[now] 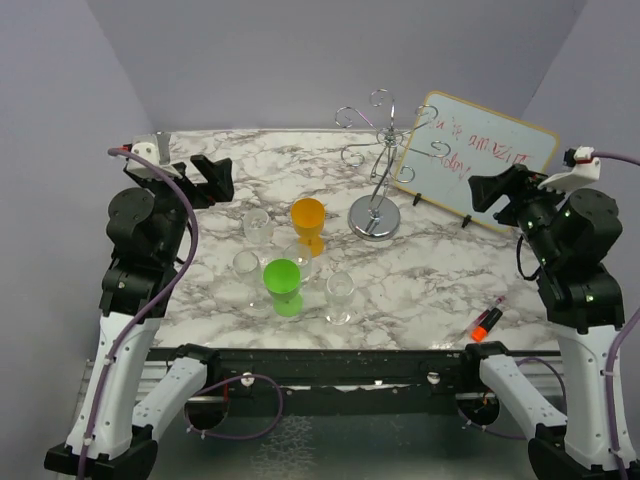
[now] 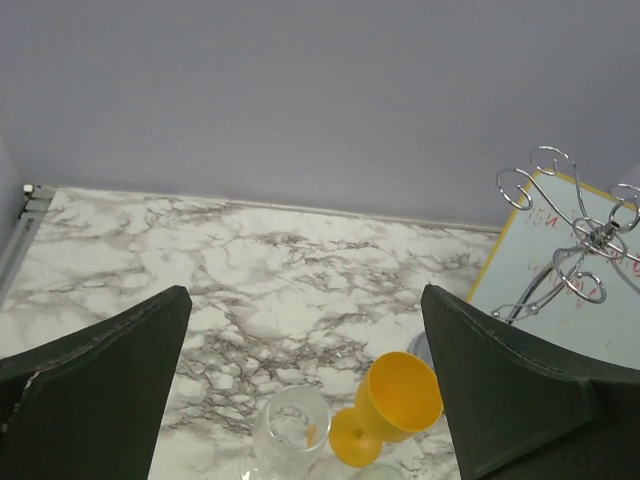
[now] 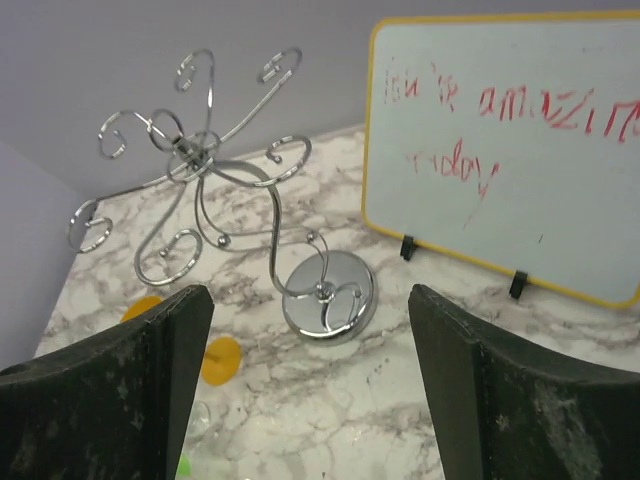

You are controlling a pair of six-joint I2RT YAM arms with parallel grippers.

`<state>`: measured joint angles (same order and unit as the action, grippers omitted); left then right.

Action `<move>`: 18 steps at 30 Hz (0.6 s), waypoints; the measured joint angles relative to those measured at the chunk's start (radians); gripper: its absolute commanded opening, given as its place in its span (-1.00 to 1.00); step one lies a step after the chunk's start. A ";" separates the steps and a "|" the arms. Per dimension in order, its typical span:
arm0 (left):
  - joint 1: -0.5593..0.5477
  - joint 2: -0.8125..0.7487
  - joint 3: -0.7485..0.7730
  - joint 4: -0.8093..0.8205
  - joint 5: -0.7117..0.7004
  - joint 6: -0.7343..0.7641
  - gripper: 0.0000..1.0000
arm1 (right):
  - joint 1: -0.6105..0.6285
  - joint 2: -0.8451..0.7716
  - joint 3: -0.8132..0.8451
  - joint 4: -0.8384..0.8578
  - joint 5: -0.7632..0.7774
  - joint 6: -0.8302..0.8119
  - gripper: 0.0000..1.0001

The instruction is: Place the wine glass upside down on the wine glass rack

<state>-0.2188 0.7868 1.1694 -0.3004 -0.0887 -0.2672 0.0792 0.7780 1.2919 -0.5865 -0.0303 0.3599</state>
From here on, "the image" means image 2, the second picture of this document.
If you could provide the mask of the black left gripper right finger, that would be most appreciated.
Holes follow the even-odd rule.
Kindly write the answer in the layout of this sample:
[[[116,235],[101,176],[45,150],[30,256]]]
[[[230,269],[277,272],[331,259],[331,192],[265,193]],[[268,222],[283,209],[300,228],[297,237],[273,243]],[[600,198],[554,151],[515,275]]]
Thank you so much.
[[[462,478],[638,478],[637,370],[554,345],[437,285],[421,311]]]

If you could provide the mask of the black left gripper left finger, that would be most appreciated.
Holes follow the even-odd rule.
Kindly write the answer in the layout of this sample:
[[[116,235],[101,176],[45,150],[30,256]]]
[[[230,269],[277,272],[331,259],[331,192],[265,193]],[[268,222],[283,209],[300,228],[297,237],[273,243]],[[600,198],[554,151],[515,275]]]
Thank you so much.
[[[172,286],[2,359],[2,478],[147,478],[191,310]]]

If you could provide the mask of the orange plastic wine glass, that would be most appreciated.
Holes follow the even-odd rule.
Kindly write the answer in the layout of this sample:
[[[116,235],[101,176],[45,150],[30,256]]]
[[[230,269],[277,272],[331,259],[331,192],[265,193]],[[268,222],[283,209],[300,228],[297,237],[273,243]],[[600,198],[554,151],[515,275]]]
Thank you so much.
[[[373,464],[386,443],[401,443],[431,428],[444,403],[433,369],[406,352],[380,356],[361,380],[354,405],[336,413],[328,440],[344,464]]]

